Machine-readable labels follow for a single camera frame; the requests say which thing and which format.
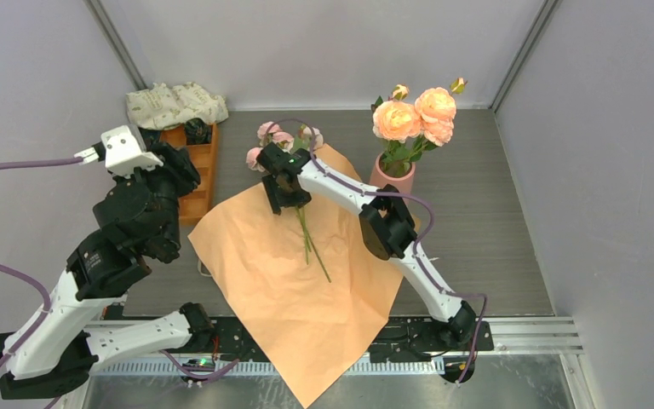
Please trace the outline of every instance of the white wall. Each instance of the white wall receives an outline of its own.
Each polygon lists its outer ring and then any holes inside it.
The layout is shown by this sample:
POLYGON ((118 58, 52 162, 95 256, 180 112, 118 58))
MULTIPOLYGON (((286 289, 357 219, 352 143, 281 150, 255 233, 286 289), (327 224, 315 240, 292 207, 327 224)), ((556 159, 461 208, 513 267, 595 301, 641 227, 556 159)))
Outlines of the white wall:
POLYGON ((104 0, 145 80, 231 108, 367 109, 395 84, 489 106, 542 0, 104 0))
POLYGON ((654 2, 563 2, 498 123, 606 407, 654 408, 654 2))
MULTIPOLYGON (((126 123, 131 82, 83 2, 0 1, 0 162, 68 158, 126 123)), ((0 172, 0 262, 49 289, 84 236, 91 206, 112 183, 103 167, 0 172)), ((15 331, 41 298, 0 273, 0 332, 15 331)), ((3 402, 43 407, 44 402, 3 402)))

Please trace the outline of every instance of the cloth bag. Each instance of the cloth bag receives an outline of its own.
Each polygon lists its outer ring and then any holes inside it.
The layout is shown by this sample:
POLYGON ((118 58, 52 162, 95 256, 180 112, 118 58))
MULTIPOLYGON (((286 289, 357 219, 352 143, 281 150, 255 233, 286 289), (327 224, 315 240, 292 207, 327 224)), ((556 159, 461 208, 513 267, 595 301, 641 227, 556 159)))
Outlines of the cloth bag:
POLYGON ((224 97, 194 82, 172 89, 154 84, 152 89, 129 92, 126 107, 129 121, 145 130, 170 130, 193 118, 216 124, 229 117, 224 97))
MULTIPOLYGON (((359 178, 329 145, 317 155, 359 178)), ((365 248, 357 216, 314 193, 305 210, 331 284, 314 254, 305 262, 295 210, 274 215, 261 183, 210 210, 189 240, 247 331, 307 407, 387 323, 402 274, 365 248)))

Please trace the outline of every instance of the flower bouquet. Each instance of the flower bouquet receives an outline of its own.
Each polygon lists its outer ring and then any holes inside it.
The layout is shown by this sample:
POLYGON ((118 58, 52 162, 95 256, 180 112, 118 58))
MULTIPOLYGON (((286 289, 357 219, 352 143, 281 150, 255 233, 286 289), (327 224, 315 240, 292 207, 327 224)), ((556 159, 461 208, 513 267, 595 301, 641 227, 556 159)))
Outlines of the flower bouquet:
POLYGON ((396 86, 387 101, 377 98, 372 105, 372 131, 382 139, 384 150, 377 157, 371 185, 383 187, 390 183, 400 192, 410 192, 415 162, 424 152, 450 141, 457 114, 452 96, 460 94, 466 83, 458 78, 450 90, 428 89, 414 105, 404 101, 410 93, 404 85, 396 86))
MULTIPOLYGON (((288 153, 294 153, 297 149, 305 148, 309 149, 312 139, 314 139, 314 149, 319 149, 324 145, 324 137, 322 133, 317 128, 312 127, 312 130, 306 125, 302 125, 297 132, 297 137, 290 135, 289 133, 282 130, 278 124, 274 122, 266 122, 260 125, 257 130, 257 137, 259 138, 259 146, 253 147, 247 152, 247 166, 252 170, 257 170, 259 172, 264 172, 265 169, 257 163, 257 156, 259 156, 262 148, 264 148, 268 143, 274 142, 278 147, 282 148, 283 151, 288 153)), ((295 214, 300 221, 302 227, 302 236, 304 238, 305 246, 305 262, 309 264, 309 255, 314 252, 314 255, 317 257, 319 265, 324 271, 324 276, 327 278, 327 281, 330 283, 332 279, 327 273, 327 268, 325 268, 322 258, 317 252, 317 248, 314 246, 314 241, 312 236, 307 229, 307 218, 305 217, 304 208, 295 208, 295 214)))

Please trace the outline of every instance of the brown wrapping paper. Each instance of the brown wrapping paper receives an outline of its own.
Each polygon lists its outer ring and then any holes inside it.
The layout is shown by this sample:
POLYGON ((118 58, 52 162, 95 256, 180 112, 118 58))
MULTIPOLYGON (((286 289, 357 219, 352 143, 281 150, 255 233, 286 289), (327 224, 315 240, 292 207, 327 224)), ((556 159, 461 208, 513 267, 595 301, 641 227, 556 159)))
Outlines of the brown wrapping paper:
MULTIPOLYGON (((331 147, 317 155, 359 178, 331 147)), ((295 210, 273 215, 261 184, 218 204, 189 239, 247 331, 307 407, 387 323, 402 275, 367 251, 355 215, 317 194, 305 209, 331 284, 314 253, 305 263, 295 210)))

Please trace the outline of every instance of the wooden crate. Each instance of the wooden crate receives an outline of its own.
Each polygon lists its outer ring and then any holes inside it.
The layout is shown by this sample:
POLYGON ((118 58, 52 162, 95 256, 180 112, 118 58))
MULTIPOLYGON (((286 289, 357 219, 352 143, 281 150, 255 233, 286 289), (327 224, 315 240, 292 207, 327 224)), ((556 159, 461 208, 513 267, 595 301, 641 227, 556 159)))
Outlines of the wooden crate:
POLYGON ((212 207, 215 191, 216 158, 219 151, 219 129, 212 124, 211 143, 203 145, 187 145, 184 125, 172 130, 162 131, 161 141, 168 142, 172 147, 186 147, 189 158, 197 168, 202 182, 194 192, 179 199, 179 224, 193 226, 207 214, 212 207))

